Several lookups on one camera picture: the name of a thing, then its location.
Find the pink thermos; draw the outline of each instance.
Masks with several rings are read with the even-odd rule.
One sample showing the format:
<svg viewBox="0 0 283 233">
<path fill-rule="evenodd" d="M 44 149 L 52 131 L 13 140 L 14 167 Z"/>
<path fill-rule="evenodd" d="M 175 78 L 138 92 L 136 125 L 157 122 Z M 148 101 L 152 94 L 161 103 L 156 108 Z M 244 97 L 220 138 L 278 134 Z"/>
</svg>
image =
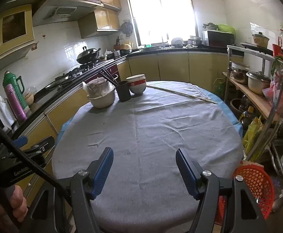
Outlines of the pink thermos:
<svg viewBox="0 0 283 233">
<path fill-rule="evenodd" d="M 7 95 L 8 101 L 10 103 L 13 113 L 15 114 L 16 119 L 18 120 L 19 123 L 24 122 L 27 119 L 27 117 L 23 111 L 20 102 L 18 101 L 18 98 L 16 96 L 16 93 L 14 92 L 12 84 L 8 84 L 7 86 L 5 86 L 4 92 Z"/>
</svg>

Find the green thermos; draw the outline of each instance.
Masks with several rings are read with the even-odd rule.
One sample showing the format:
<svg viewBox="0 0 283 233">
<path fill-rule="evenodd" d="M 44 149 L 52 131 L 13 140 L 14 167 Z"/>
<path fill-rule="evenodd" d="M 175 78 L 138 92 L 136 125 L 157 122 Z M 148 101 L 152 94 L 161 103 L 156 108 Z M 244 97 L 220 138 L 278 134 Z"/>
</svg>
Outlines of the green thermos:
<svg viewBox="0 0 283 233">
<path fill-rule="evenodd" d="M 20 86 L 18 85 L 18 80 L 21 82 L 21 85 L 23 87 L 23 90 L 21 91 L 20 89 Z M 25 99 L 24 99 L 24 96 L 22 95 L 24 93 L 24 84 L 23 84 L 23 81 L 22 81 L 22 78 L 21 76 L 19 76 L 18 78 L 16 78 L 16 75 L 13 74 L 13 73 L 10 73 L 9 71 L 6 71 L 4 73 L 4 80 L 2 82 L 2 86 L 5 88 L 8 84 L 11 84 L 15 93 L 16 93 L 16 96 L 18 98 L 18 101 L 20 102 L 21 106 L 22 106 L 22 109 L 25 109 L 26 107 L 28 107 Z"/>
</svg>

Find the window frame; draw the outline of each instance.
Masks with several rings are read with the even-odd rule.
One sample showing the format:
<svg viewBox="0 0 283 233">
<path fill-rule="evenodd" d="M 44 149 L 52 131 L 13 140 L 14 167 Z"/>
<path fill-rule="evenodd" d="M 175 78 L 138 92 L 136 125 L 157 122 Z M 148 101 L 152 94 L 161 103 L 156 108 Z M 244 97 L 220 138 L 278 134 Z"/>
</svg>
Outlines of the window frame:
<svg viewBox="0 0 283 233">
<path fill-rule="evenodd" d="M 132 17 L 134 32 L 135 32 L 135 34 L 136 34 L 137 44 L 138 44 L 138 46 L 142 46 L 141 40 L 140 40 L 139 31 L 138 31 L 138 26 L 137 26 L 137 23 L 136 23 L 136 18 L 133 16 L 131 1 L 130 1 L 130 0 L 127 0 L 127 1 L 128 1 L 129 9 L 130 9 L 130 12 L 131 12 L 131 17 Z M 194 13 L 194 20 L 195 20 L 195 36 L 196 36 L 196 37 L 199 37 L 199 28 L 198 28 L 198 23 L 197 23 L 197 16 L 196 16 L 196 13 L 195 13 L 193 1 L 192 1 L 192 0 L 190 0 L 190 1 L 191 1 L 193 13 Z M 156 46 L 156 45 L 159 45 L 160 43 L 151 43 L 151 44 L 152 44 L 153 46 Z"/>
</svg>

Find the potted plant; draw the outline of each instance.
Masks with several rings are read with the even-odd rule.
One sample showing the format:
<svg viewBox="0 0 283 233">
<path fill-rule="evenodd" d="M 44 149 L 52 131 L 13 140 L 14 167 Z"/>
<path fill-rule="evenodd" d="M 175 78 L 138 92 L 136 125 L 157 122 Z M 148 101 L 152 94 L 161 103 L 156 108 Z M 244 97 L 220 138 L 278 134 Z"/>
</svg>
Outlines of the potted plant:
<svg viewBox="0 0 283 233">
<path fill-rule="evenodd" d="M 214 24 L 214 23 L 204 23 L 203 24 L 203 28 L 206 30 L 218 30 L 218 25 Z"/>
</svg>

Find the black cup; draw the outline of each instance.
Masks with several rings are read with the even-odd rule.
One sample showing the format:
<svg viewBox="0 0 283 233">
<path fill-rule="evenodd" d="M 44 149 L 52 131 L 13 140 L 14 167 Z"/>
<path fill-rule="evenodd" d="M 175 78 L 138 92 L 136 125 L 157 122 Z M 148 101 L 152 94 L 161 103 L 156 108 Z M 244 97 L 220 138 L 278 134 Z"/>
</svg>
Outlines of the black cup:
<svg viewBox="0 0 283 233">
<path fill-rule="evenodd" d="M 119 100 L 126 102 L 131 98 L 130 89 L 128 88 L 128 82 L 126 80 L 120 81 L 119 86 L 116 87 Z"/>
</svg>

